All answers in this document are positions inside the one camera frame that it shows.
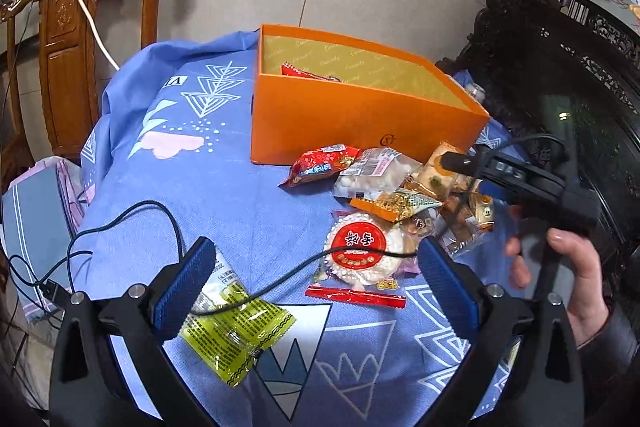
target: metal screw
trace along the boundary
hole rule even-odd
[[[84,301],[84,292],[74,292],[71,294],[71,297],[69,298],[69,300],[71,301],[71,304],[79,304],[82,301]]]
[[[555,292],[551,292],[549,293],[549,295],[546,296],[546,298],[548,299],[548,301],[553,304],[553,306],[559,306],[560,304],[562,304],[562,298],[561,296],[559,296],[557,293]]]
[[[134,284],[131,288],[127,290],[129,297],[132,299],[139,299],[145,294],[146,286],[143,284]]]
[[[485,286],[486,292],[491,295],[494,299],[499,299],[504,295],[504,288],[499,284],[488,284]]]

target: open box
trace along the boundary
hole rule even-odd
[[[340,82],[283,76],[300,70]],[[290,165],[333,145],[389,146],[426,162],[443,140],[467,150],[489,114],[426,58],[375,42],[262,25],[252,108],[251,161]]]

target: wooden chair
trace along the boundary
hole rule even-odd
[[[94,36],[78,1],[15,0],[0,7],[0,23],[7,22],[10,97],[16,130],[16,137],[2,152],[3,192],[11,179],[33,165],[18,95],[15,16],[28,3],[35,1],[39,1],[40,5],[42,110],[53,154],[77,161],[86,138],[98,120]],[[84,2],[94,16],[96,0]],[[142,48],[156,42],[158,3],[159,0],[142,0]]]

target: human hand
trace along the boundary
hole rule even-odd
[[[566,311],[579,347],[598,333],[609,317],[602,295],[600,256],[589,239],[572,232],[549,229],[546,240],[551,248],[567,256],[575,266],[574,289]],[[515,258],[511,265],[511,283],[522,289],[531,282],[531,273],[519,255],[520,250],[520,240],[511,237],[505,247],[507,257]]]

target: red round label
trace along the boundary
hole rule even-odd
[[[385,234],[373,223],[357,221],[344,225],[335,235],[331,247],[371,247],[386,250]],[[364,270],[379,263],[379,253],[345,250],[331,254],[333,260],[343,268]]]

